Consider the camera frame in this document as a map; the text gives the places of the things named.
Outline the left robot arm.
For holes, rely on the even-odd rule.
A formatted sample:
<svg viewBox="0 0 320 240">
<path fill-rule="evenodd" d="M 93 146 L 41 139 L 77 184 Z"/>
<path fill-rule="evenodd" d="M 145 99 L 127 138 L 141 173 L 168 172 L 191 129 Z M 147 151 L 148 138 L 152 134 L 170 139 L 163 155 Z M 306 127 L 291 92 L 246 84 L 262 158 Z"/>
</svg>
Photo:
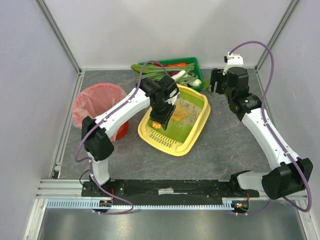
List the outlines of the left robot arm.
<svg viewBox="0 0 320 240">
<path fill-rule="evenodd" d="M 90 161 L 91 177 L 96 185 L 104 185 L 110 180 L 108 157 L 113 153 L 111 137 L 135 114 L 148 107 L 149 118 L 167 129 L 170 118 L 176 108 L 179 96 L 176 82 L 169 76 L 159 81 L 143 78 L 135 88 L 119 103 L 101 115 L 82 121 L 81 143 Z"/>
</svg>

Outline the yellow green litter box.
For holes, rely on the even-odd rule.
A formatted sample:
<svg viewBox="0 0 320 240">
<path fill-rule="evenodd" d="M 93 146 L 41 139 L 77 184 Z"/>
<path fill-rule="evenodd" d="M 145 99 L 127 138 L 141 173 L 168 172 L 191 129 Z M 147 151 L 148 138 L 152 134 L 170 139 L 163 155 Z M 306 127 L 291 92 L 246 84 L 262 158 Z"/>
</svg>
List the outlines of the yellow green litter box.
<svg viewBox="0 0 320 240">
<path fill-rule="evenodd" d="M 186 155 L 198 139 L 211 112 L 205 95 L 186 86 L 179 85 L 180 99 L 187 100 L 201 108 L 201 113 L 194 125 L 181 124 L 171 119 L 167 129 L 152 127 L 151 110 L 142 118 L 138 125 L 138 135 L 155 149 L 172 156 Z"/>
</svg>

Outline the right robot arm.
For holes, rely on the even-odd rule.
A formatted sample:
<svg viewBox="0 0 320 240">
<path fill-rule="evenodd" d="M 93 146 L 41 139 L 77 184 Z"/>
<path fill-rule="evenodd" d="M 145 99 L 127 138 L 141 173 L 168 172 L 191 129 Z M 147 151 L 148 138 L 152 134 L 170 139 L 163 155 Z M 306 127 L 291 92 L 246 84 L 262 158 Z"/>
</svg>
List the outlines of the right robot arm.
<svg viewBox="0 0 320 240">
<path fill-rule="evenodd" d="M 269 173 L 241 171 L 231 176 L 235 188 L 265 192 L 272 199 L 286 197 L 306 189 L 299 172 L 308 180 L 313 170 L 309 158 L 300 158 L 280 136 L 258 96 L 250 93 L 248 71 L 232 67 L 226 74 L 211 70 L 211 90 L 224 95 L 229 109 L 250 130 L 263 150 L 271 168 Z"/>
</svg>

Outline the orange litter scoop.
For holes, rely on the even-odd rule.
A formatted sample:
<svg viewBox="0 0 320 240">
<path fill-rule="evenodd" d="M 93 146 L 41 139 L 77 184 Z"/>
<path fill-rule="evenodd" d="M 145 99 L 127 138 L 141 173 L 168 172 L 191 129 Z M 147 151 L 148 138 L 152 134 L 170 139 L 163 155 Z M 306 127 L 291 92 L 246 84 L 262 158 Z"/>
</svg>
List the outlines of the orange litter scoop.
<svg viewBox="0 0 320 240">
<path fill-rule="evenodd" d="M 176 122 L 179 122 L 179 121 L 182 121 L 183 119 L 185 119 L 186 117 L 188 116 L 188 112 L 185 111 L 184 109 L 182 109 L 181 107 L 179 106 L 176 106 L 175 107 L 175 110 L 171 116 L 171 119 L 176 121 Z M 152 127 L 155 128 L 155 129 L 160 129 L 162 127 L 162 125 L 156 121 L 153 121 L 152 122 Z"/>
</svg>

